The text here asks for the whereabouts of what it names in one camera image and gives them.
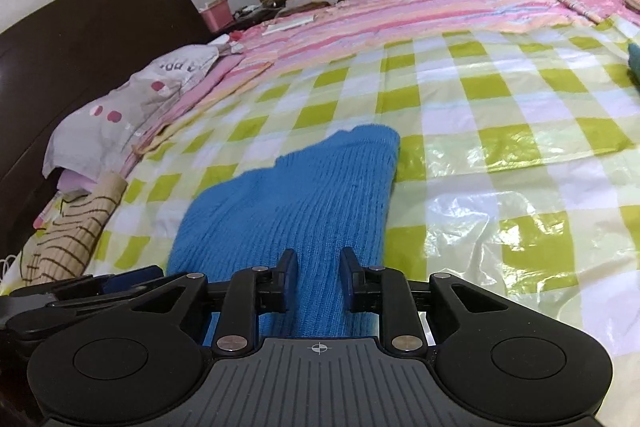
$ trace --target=white cord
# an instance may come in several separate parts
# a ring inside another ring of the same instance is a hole
[[[0,266],[2,266],[2,275],[0,275],[0,282],[4,279],[4,276],[9,271],[11,263],[18,259],[17,255],[9,254],[5,259],[0,259]]]

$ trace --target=pink dot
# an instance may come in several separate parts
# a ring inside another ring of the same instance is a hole
[[[107,120],[113,123],[118,123],[122,119],[122,115],[117,111],[111,111],[107,115]]]

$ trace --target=crosshair symbol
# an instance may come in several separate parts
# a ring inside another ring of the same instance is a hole
[[[320,353],[324,353],[327,349],[331,349],[329,346],[325,346],[324,344],[317,343],[311,347],[307,347],[307,349],[311,349],[314,353],[320,355]]]

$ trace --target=gray ribbed plate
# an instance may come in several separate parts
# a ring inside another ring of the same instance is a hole
[[[373,339],[266,339],[254,355],[215,363],[190,399],[140,427],[500,425],[449,399],[423,363],[385,355]]]

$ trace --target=metal screw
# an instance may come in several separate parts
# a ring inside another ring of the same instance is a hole
[[[241,337],[240,335],[227,335],[226,337],[220,337],[216,342],[216,346],[218,346],[223,351],[240,351],[240,349],[244,349],[248,344],[246,338]]]
[[[391,345],[400,351],[415,351],[422,347],[422,341],[413,335],[400,335],[391,341]]]

